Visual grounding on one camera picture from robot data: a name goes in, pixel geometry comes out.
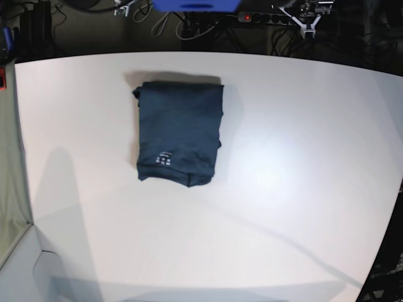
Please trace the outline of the black power strip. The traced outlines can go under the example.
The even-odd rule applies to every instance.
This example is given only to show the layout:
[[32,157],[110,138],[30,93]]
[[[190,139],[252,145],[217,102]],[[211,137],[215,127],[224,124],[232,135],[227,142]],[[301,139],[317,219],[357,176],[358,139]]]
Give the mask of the black power strip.
[[280,25],[280,26],[296,25],[296,23],[291,19],[291,17],[285,14],[277,14],[277,13],[240,12],[237,14],[237,19],[241,23],[250,23],[253,25]]

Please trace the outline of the dark blue t-shirt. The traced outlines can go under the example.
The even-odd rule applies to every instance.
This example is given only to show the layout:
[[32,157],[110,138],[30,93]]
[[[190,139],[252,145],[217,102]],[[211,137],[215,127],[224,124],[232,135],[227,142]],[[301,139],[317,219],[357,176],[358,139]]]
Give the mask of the dark blue t-shirt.
[[139,108],[138,178],[186,187],[215,174],[223,117],[221,84],[144,82],[133,90]]

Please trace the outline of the red object at left edge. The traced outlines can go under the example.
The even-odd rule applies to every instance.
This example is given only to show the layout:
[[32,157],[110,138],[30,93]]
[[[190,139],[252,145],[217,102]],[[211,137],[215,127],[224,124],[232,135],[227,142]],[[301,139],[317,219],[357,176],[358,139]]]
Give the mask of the red object at left edge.
[[5,68],[0,68],[0,90],[6,89],[6,71]]

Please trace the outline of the blue object at left edge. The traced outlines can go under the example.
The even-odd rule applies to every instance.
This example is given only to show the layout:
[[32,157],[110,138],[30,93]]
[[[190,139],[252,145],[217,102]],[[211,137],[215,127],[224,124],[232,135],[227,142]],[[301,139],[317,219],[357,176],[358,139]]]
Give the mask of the blue object at left edge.
[[11,52],[14,49],[14,39],[13,34],[10,27],[3,28],[3,34],[6,41],[6,49]]

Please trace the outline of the blue box overhead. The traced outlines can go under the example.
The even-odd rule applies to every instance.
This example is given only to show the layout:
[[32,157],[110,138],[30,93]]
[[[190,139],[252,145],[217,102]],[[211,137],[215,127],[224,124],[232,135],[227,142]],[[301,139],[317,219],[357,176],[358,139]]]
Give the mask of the blue box overhead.
[[233,12],[240,0],[153,0],[162,12]]

